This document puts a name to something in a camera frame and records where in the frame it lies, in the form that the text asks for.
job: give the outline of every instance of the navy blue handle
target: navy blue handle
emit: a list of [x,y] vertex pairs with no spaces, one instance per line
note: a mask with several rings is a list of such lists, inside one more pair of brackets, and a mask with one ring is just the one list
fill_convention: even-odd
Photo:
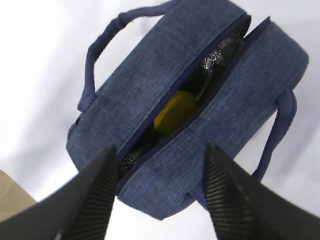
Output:
[[[261,182],[267,171],[273,151],[286,135],[297,112],[297,100],[291,89],[285,90],[277,98],[276,103],[278,107],[273,127],[264,146],[259,164],[252,174],[252,176],[259,182]],[[203,188],[203,180],[201,180],[197,186],[189,192],[189,194],[208,210]]]
[[178,1],[179,0],[171,0],[158,6],[142,7],[125,13],[120,13],[117,18],[110,22],[104,32],[88,49],[85,62],[84,89],[78,104],[78,110],[80,112],[85,113],[97,98],[94,76],[95,62],[114,36],[134,19],[139,17],[155,17],[163,15],[171,10]]

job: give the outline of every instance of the white backdrop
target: white backdrop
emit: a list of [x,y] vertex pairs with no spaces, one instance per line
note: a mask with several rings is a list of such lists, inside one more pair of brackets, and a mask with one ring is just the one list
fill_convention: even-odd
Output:
[[[37,201],[77,170],[65,150],[78,116],[88,46],[119,12],[163,0],[10,0],[0,2],[0,169]],[[252,15],[250,31],[267,16],[302,45],[310,64],[295,89],[298,111],[274,152],[263,183],[320,216],[320,3],[317,0],[235,0]],[[97,86],[157,22],[137,19],[96,64]],[[274,118],[236,157],[252,172]],[[212,240],[209,214],[194,203],[164,221],[115,201],[107,240]]]

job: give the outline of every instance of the denim fabric bag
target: denim fabric bag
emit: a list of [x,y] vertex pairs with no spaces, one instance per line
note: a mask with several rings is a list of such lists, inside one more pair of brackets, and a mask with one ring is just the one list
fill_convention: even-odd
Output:
[[[164,16],[95,91],[95,61],[116,33],[135,18],[159,15]],[[295,116],[293,89],[308,56],[269,18],[245,37],[249,25],[250,16],[228,0],[172,0],[121,13],[87,53],[78,105],[82,113],[70,128],[66,145],[77,169],[81,171],[105,147],[116,145],[121,176],[117,195],[122,202],[159,220],[194,200],[207,209],[206,143],[234,158],[277,111],[253,173],[260,181]],[[200,76],[202,85],[193,85],[194,75]],[[190,92],[196,90],[192,100]],[[181,109],[170,112],[170,107],[182,100],[189,117],[173,124],[172,116]],[[162,123],[168,112],[169,126],[178,127],[166,131]],[[153,127],[161,129],[161,136],[137,150]]]

